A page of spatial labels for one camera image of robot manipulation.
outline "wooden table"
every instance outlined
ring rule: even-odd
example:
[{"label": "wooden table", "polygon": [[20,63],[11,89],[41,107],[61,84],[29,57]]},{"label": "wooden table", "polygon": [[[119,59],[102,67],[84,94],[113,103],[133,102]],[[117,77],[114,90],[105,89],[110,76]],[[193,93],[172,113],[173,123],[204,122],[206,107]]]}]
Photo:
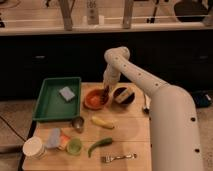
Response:
[{"label": "wooden table", "polygon": [[[72,170],[72,171],[151,171],[151,152],[149,118],[143,113],[143,92],[132,83],[119,83],[117,87],[130,86],[135,92],[135,100],[129,106],[122,107],[112,101],[102,110],[92,111],[84,108],[85,95],[94,88],[102,88],[102,83],[82,83],[80,115],[85,119],[84,132],[77,133],[69,122],[37,123],[35,136],[46,142],[53,128],[61,128],[67,135],[80,138],[83,148],[80,156],[69,155],[59,149],[46,150],[41,159],[26,157],[24,170]],[[108,130],[92,124],[91,117],[99,116],[115,124],[115,129]],[[88,158],[88,148],[96,141],[112,137],[114,142],[105,147],[96,148]],[[124,155],[136,153],[136,159],[116,160],[108,164],[100,162],[100,156]]]}]

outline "yellow banana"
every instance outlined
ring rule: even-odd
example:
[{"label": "yellow banana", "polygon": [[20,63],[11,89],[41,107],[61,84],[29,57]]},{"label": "yellow banana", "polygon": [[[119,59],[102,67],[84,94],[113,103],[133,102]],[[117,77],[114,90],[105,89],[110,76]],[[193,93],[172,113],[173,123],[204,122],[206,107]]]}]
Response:
[{"label": "yellow banana", "polygon": [[98,125],[98,126],[101,126],[103,128],[108,128],[108,129],[113,129],[115,126],[113,125],[113,123],[111,122],[107,122],[107,121],[104,121],[103,119],[97,117],[97,116],[92,116],[91,118],[91,121]]}]

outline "silver fork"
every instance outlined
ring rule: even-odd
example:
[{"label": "silver fork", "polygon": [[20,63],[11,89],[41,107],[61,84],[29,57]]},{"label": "silver fork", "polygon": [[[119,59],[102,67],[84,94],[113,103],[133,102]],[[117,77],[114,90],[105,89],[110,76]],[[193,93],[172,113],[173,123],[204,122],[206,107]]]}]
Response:
[{"label": "silver fork", "polygon": [[137,158],[137,154],[123,155],[123,156],[101,156],[102,163],[110,163],[113,160],[118,159],[134,159]]}]

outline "sponge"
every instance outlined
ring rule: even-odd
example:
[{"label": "sponge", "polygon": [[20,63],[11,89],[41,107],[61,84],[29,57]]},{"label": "sponge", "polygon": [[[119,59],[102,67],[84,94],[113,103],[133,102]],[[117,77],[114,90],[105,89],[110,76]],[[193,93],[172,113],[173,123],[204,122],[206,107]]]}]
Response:
[{"label": "sponge", "polygon": [[70,90],[69,87],[64,87],[62,89],[59,90],[59,93],[61,94],[61,96],[68,102],[70,101],[72,98],[75,97],[75,94]]}]

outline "green tray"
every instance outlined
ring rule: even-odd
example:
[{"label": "green tray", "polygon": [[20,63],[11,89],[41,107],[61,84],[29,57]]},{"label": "green tray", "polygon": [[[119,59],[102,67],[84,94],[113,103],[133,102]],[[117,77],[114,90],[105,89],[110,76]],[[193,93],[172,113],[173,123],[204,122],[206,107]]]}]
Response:
[{"label": "green tray", "polygon": [[[66,101],[59,90],[68,86],[75,94],[70,101]],[[44,79],[36,108],[34,121],[65,121],[80,115],[81,78],[62,77]]]}]

